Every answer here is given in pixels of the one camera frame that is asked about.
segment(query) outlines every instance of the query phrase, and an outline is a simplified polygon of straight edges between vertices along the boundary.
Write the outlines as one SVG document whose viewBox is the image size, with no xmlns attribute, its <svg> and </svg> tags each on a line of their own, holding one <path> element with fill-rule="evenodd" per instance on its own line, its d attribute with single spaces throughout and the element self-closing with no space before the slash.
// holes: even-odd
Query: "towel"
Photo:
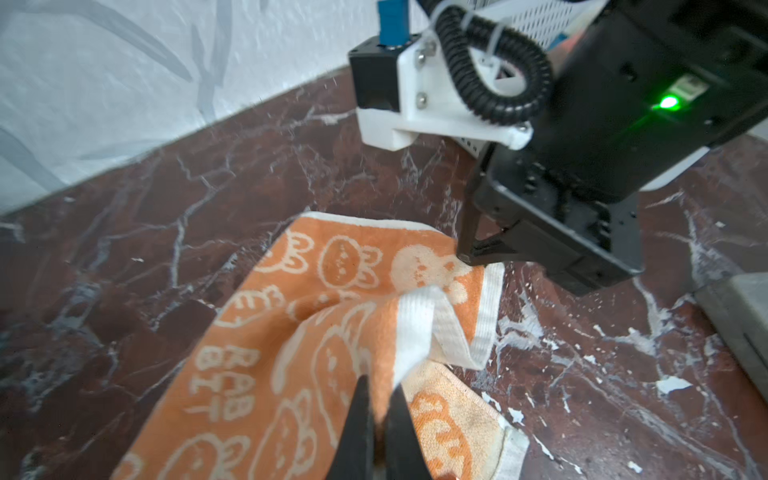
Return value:
<svg viewBox="0 0 768 480">
<path fill-rule="evenodd" d="M 528 439 L 434 363 L 482 369 L 495 340 L 503 266 L 454 252 L 420 223 L 303 214 L 222 308 L 113 478 L 325 478 L 361 375 L 376 422 L 405 381 L 434 478 L 517 478 Z"/>
</svg>

